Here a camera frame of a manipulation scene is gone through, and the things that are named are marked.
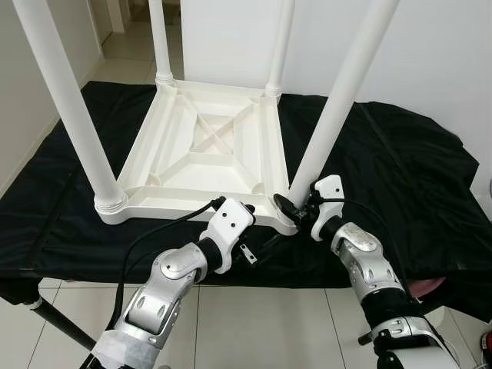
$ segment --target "black fabric cover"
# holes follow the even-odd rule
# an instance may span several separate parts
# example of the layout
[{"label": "black fabric cover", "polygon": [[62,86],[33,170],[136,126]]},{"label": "black fabric cover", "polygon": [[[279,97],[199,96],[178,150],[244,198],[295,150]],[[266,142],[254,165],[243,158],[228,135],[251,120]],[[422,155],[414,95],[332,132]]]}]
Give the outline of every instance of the black fabric cover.
[{"label": "black fabric cover", "polygon": [[[152,85],[90,82],[83,89],[115,174],[155,95]],[[278,106],[292,180],[326,102],[320,96],[283,95]],[[355,104],[322,176],[340,174],[346,198],[363,202],[388,223],[413,279],[448,277],[455,308],[492,316],[492,227],[469,191],[478,163],[460,139],[424,116],[376,102]],[[123,253],[141,233],[166,220],[130,219],[106,225],[61,123],[0,200],[0,278],[53,277],[115,282]],[[344,217],[387,245],[385,229],[352,205]],[[130,263],[149,251],[178,248],[197,239],[205,223],[185,222],[143,241]],[[293,237],[253,227],[248,247],[261,264],[237,259],[209,284],[287,288],[348,287],[347,272],[327,243],[309,230]],[[143,282],[152,257],[129,275]]]}]

